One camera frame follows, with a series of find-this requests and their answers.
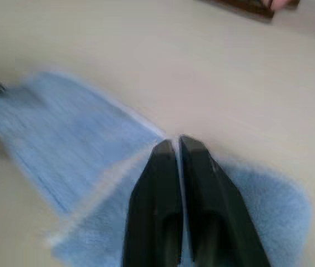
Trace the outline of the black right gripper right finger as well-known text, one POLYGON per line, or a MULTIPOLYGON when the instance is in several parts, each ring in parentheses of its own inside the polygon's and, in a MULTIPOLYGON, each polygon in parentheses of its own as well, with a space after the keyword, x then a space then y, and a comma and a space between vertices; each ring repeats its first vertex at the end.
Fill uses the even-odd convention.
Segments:
POLYGON ((194 267, 271 267, 244 199, 204 143, 179 138, 194 267))

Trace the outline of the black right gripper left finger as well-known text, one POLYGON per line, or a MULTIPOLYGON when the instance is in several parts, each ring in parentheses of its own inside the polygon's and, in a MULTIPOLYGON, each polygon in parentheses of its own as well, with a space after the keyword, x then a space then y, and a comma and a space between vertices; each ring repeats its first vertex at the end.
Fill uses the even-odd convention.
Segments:
POLYGON ((156 145, 129 200, 121 267, 177 267, 183 205, 175 150, 156 145))

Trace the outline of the dark brown wooden board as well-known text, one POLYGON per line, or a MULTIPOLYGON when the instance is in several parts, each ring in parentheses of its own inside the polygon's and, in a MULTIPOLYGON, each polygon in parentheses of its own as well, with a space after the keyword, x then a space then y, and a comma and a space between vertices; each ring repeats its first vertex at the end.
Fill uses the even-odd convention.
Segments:
POLYGON ((272 20, 275 12, 268 8, 264 0, 200 0, 216 6, 227 8, 232 12, 249 14, 254 17, 272 20))

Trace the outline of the person's bare hand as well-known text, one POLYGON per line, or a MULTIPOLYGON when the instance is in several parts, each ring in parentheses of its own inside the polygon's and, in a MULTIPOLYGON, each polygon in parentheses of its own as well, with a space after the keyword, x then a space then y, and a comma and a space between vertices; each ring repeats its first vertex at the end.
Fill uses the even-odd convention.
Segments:
POLYGON ((299 0, 264 0, 265 5, 273 11, 282 8, 297 8, 299 0))

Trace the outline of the light blue towel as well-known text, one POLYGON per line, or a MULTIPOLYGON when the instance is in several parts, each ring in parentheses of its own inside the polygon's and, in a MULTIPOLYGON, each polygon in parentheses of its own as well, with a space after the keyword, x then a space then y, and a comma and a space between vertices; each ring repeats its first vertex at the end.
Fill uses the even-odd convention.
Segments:
MULTIPOLYGON (((0 93, 0 142, 63 215, 47 241, 71 267, 121 267, 131 193, 153 148, 170 140, 183 205, 181 260, 194 267, 179 136, 154 126, 83 84, 42 72, 0 93)), ((297 267, 307 242, 311 205, 292 181, 218 158, 240 191, 271 267, 297 267)))

